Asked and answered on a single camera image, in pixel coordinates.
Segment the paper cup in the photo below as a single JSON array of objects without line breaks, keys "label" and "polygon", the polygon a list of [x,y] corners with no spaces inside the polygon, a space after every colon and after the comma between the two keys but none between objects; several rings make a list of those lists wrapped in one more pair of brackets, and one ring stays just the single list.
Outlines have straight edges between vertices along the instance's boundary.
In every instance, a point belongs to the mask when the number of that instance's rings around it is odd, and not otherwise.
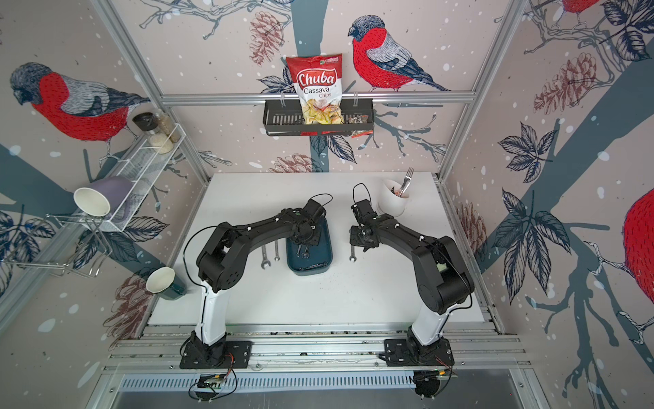
[{"label": "paper cup", "polygon": [[150,274],[145,289],[164,300],[176,300],[186,294],[186,284],[170,267],[161,267]]},{"label": "paper cup", "polygon": [[379,201],[377,202],[377,210],[380,213],[386,213],[393,217],[397,217],[404,213],[404,209],[409,201],[409,194],[404,192],[402,197],[398,197],[391,193],[393,188],[396,192],[400,189],[401,184],[390,179],[382,181],[381,193],[379,194]]}]

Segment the white table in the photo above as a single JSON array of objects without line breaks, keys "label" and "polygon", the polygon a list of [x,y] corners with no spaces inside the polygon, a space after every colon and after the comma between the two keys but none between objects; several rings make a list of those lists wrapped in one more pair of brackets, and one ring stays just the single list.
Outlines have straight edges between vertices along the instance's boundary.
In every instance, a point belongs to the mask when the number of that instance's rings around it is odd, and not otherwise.
[{"label": "white table", "polygon": [[[286,265],[286,242],[279,240],[280,261],[273,260],[273,243],[266,247],[272,266],[261,269],[262,254],[250,253],[241,281],[232,288],[227,310],[229,325],[307,324],[410,324],[420,310],[411,260],[386,245],[365,254],[356,249],[357,261],[349,261],[349,228],[356,224],[350,209],[352,187],[363,182],[372,195],[373,208],[382,179],[402,182],[403,173],[216,173],[193,220],[189,235],[206,226],[228,221],[247,224],[274,216],[286,207],[303,207],[318,193],[330,193],[326,205],[334,260],[329,270],[300,277]],[[447,221],[431,173],[416,172],[404,214],[397,219],[409,228],[434,236],[450,236]],[[356,188],[356,199],[366,190]],[[325,203],[328,196],[316,198]],[[199,282],[196,258],[213,229],[198,234],[186,250],[191,276]],[[188,294],[175,301],[159,299],[149,325],[195,325],[200,315],[200,287],[189,282],[182,255],[174,269],[187,282]],[[477,298],[473,307],[454,312],[448,322],[483,322]]]}]

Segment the teal mug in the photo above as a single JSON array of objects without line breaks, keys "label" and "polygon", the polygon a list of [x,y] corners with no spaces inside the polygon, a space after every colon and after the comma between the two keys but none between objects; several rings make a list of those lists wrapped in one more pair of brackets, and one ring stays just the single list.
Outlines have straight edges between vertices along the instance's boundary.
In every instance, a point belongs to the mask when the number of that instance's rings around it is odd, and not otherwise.
[{"label": "teal mug", "polygon": [[145,289],[164,300],[172,301],[186,294],[186,283],[177,277],[172,268],[161,267],[150,274]]}]

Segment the fork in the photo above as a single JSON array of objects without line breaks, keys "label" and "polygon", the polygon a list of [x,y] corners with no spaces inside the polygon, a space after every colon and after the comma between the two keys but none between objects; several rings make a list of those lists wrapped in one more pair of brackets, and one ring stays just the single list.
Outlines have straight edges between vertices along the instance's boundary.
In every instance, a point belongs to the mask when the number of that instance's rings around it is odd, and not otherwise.
[{"label": "fork", "polygon": [[398,197],[402,197],[402,194],[407,190],[409,187],[409,184],[411,183],[411,178],[413,176],[413,168],[409,168],[407,171],[407,174],[404,175],[404,182],[402,183],[402,186],[400,187],[400,194]]}]

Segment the white cup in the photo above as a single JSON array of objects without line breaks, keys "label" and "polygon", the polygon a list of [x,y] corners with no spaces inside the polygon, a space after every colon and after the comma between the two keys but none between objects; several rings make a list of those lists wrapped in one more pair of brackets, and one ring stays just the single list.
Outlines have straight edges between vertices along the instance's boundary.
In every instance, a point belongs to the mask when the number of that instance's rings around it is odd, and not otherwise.
[{"label": "white cup", "polygon": [[377,202],[377,210],[380,213],[387,213],[393,217],[397,217],[404,213],[404,209],[409,201],[409,194],[404,192],[402,197],[396,196],[390,190],[399,191],[400,183],[384,179],[382,181],[381,193],[379,194],[379,201]]}]

